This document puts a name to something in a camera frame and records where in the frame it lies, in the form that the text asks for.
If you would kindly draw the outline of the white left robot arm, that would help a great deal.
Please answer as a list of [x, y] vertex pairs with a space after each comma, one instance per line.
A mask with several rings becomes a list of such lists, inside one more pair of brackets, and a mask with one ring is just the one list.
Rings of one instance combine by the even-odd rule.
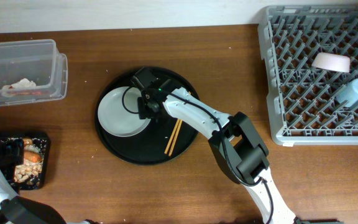
[[24, 160], [24, 142], [18, 140], [11, 145], [0, 140], [0, 223], [48, 223], [86, 224], [66, 222], [52, 207], [19, 196], [2, 173], [2, 168], [11, 168]]

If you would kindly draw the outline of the rice and nutshell scraps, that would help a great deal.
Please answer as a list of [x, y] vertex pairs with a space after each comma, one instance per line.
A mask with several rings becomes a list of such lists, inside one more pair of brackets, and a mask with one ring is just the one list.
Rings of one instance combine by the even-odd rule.
[[41, 155], [42, 162], [33, 163], [23, 158], [23, 162], [14, 169], [14, 183], [20, 190], [40, 189], [44, 184], [50, 142], [45, 138], [31, 138], [33, 145], [24, 146], [24, 151]]

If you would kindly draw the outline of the pink bowl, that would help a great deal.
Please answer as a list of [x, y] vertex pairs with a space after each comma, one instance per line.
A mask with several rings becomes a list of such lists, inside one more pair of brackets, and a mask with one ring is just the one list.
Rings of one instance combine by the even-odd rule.
[[312, 63], [315, 68], [344, 73], [349, 73], [350, 65], [349, 57], [324, 52], [320, 52]]

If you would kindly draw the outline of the orange carrot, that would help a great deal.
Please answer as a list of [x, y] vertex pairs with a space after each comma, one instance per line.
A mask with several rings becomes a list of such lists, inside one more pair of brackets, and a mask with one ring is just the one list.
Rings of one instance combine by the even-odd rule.
[[33, 162], [33, 163], [39, 163], [42, 162], [42, 157], [40, 154], [32, 151], [24, 151], [24, 159]]

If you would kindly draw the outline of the round black tray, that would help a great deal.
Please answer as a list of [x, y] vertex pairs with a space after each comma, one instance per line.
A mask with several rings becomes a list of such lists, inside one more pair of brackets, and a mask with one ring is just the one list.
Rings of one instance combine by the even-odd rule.
[[[191, 95], [196, 99], [199, 96], [193, 86], [188, 80], [174, 71], [160, 67], [148, 67], [151, 72], [159, 78], [164, 80], [171, 78], [175, 80], [178, 85], [185, 87], [191, 92]], [[128, 70], [111, 81], [107, 87], [102, 91], [99, 97], [97, 107], [95, 109], [94, 123], [99, 139], [112, 154], [122, 159], [138, 165], [155, 165], [167, 162], [185, 152], [193, 143], [198, 135], [198, 132], [190, 125], [182, 122], [175, 147], [171, 156], [164, 154], [168, 140], [172, 134], [177, 119], [171, 117], [161, 117], [151, 120], [151, 123], [141, 131], [139, 134], [130, 137], [118, 137], [109, 134], [105, 131], [98, 121], [98, 106], [105, 95], [115, 88], [125, 86], [126, 89], [131, 83], [131, 76], [133, 76], [140, 67]]]

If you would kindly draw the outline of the brown food scrap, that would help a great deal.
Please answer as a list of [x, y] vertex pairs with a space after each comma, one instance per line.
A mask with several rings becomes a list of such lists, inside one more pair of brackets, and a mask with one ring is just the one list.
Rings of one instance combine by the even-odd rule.
[[23, 138], [24, 146], [33, 145], [33, 140], [31, 138]]

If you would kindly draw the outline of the light blue cup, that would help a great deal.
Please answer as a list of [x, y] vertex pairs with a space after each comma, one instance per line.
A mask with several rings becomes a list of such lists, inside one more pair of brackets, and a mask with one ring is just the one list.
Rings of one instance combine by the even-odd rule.
[[336, 100], [339, 103], [346, 102], [345, 107], [351, 107], [358, 102], [358, 78], [349, 82], [345, 89], [338, 94]]

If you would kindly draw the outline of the grey dishwasher rack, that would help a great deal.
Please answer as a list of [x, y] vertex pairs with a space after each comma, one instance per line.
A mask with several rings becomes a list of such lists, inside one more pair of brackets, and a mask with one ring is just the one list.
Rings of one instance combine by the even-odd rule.
[[[269, 6], [258, 35], [273, 141], [358, 145], [358, 102], [336, 100], [358, 78], [358, 5]], [[320, 52], [349, 57], [349, 73], [313, 67]]]

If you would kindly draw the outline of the white tissue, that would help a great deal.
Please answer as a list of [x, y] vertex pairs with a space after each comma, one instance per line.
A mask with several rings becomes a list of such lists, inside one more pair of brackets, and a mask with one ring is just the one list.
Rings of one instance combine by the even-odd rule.
[[2, 90], [11, 90], [11, 89], [25, 89], [25, 88], [35, 88], [37, 85], [35, 82], [23, 78], [20, 81], [13, 83], [11, 85], [4, 85]]

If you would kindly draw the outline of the clear plastic bin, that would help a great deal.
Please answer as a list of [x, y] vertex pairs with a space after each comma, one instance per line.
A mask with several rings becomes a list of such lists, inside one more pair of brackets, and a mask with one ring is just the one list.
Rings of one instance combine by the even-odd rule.
[[[27, 78], [35, 88], [2, 90]], [[0, 106], [62, 100], [67, 95], [68, 61], [52, 39], [0, 42]], [[44, 95], [13, 96], [7, 92], [44, 91]]]

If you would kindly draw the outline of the grey plate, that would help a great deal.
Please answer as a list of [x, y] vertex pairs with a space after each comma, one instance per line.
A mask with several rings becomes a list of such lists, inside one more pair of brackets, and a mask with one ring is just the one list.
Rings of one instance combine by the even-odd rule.
[[138, 114], [132, 114], [122, 105], [123, 93], [126, 108], [132, 112], [138, 111], [137, 99], [141, 97], [136, 88], [122, 86], [115, 88], [102, 97], [98, 106], [98, 121], [105, 131], [117, 137], [130, 137], [142, 132], [151, 119], [140, 119]]

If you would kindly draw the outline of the red snack wrapper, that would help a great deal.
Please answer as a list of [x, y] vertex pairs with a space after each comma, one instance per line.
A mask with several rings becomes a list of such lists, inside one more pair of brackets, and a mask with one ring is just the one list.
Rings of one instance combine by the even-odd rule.
[[13, 96], [30, 96], [30, 95], [35, 95], [35, 96], [39, 96], [39, 95], [44, 95], [45, 92], [44, 91], [34, 91], [34, 90], [28, 90], [28, 91], [16, 91], [16, 92], [7, 92], [7, 95], [9, 97], [13, 97]]

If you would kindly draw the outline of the black rectangular food-waste tray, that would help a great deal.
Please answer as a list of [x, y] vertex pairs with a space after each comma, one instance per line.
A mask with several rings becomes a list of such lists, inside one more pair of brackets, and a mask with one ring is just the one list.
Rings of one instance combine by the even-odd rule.
[[16, 192], [38, 190], [44, 185], [50, 139], [43, 132], [4, 133], [1, 136], [1, 142], [11, 149], [20, 140], [23, 142], [23, 158], [1, 168], [1, 172]]

